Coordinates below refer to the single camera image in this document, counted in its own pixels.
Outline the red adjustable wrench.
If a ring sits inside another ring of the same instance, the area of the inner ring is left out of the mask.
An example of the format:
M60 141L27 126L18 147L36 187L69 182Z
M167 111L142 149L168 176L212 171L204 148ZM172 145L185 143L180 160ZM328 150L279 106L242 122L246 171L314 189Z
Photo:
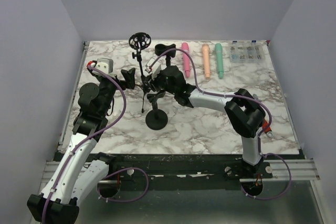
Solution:
M257 94L253 94L254 99L256 99L257 101L261 102L261 99L257 96ZM268 126L268 121L266 119L264 119L263 125L262 125L262 129L264 130L264 133L269 137L269 138L273 138L274 134L272 132L272 129Z

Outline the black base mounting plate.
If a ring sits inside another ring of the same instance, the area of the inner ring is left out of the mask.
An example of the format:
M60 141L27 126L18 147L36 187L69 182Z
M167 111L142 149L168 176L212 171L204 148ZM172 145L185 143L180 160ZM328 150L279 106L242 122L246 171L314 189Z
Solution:
M111 174L135 167L133 175L122 172L100 182L104 190L157 191L239 190L242 181L261 182L272 178L270 164L260 161L256 167L245 164L241 155L169 155L169 154L89 154L86 162L96 159L109 164Z

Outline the beige microphone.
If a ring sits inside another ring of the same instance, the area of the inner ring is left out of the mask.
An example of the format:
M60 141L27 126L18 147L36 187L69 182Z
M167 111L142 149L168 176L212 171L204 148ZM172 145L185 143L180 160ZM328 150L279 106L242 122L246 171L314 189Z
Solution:
M204 75L206 79L210 79L211 70L210 70L210 62L209 62L209 45L202 45L202 54L203 54L203 64L204 64Z

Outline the short round-base mic stand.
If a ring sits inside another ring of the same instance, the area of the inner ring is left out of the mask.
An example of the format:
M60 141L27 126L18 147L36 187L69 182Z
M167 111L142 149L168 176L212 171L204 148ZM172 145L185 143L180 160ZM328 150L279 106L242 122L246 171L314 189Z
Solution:
M152 110L148 112L145 117L146 125L155 131L166 127L168 123L167 114L158 108L158 99L165 96L165 91L161 90L156 94L148 94L147 99L152 105Z

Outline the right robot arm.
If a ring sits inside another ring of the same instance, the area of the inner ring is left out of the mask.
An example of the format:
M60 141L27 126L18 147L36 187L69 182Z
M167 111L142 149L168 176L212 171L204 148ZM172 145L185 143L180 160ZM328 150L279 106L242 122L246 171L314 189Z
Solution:
M146 87L157 94L167 92L175 101L189 108L206 108L224 112L243 144L242 173L249 178L260 172L263 160L260 146L265 109L245 89L234 93L215 93L201 90L197 84L186 82L177 66L158 69L144 79Z

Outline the tripod mic stand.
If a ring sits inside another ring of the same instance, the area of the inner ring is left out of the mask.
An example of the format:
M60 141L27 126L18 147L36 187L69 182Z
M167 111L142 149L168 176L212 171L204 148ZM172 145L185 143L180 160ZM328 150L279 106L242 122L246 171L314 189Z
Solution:
M148 94L151 91L148 79L145 77L144 72L143 72L143 67L142 67L142 55L141 52L148 48L149 45L151 44L151 37L149 34L145 32L138 32L132 35L129 38L129 46L135 50L135 52L132 53L132 58L136 59L137 62L139 63L140 67L140 73L141 73L141 82L142 84L139 85L139 87L143 91L143 98L142 98L142 109L141 112L144 113L144 99L145 95Z

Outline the tall round-base mic stand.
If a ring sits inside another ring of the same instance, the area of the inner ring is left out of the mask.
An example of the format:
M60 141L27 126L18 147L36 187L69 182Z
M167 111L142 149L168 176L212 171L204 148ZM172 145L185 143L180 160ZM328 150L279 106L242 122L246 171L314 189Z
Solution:
M165 64L167 67L171 65L171 59L176 56L176 44L164 45L157 44L154 47L154 52L157 56L163 55L165 56Z

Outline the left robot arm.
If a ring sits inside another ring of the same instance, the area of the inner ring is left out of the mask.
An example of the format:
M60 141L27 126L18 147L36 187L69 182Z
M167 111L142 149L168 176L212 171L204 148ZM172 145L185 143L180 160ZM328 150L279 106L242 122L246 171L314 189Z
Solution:
M116 175L115 164L100 159L83 172L89 154L102 133L112 125L107 113L117 90L135 87L135 68L122 70L123 80L112 77L108 70L90 66L98 84L86 83L79 90L79 115L74 121L72 136L55 173L39 195L31 195L27 207L40 223L75 223L79 206L101 179Z

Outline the pink microphone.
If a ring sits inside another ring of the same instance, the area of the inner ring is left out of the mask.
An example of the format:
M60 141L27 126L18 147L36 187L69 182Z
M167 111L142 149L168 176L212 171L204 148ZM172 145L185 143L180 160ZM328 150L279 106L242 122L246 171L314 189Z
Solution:
M184 52L189 53L188 43L187 42L183 42L182 45L181 45L181 49ZM185 53L183 53L183 68L184 68L185 77L189 78L190 74L191 74L190 59L189 59L189 57Z

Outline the green microphone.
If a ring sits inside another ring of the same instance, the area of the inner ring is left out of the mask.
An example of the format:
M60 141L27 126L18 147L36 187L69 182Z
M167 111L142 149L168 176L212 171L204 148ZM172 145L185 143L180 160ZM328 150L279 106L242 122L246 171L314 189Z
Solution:
M223 48L220 43L215 44L215 56L216 56L218 77L220 79L223 79L224 77Z

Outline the clear plastic parts box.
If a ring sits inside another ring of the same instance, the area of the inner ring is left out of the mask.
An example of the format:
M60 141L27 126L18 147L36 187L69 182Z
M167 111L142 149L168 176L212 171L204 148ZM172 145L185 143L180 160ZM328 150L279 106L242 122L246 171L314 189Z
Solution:
M265 59L263 45L255 40L233 41L227 52L232 63L261 63Z

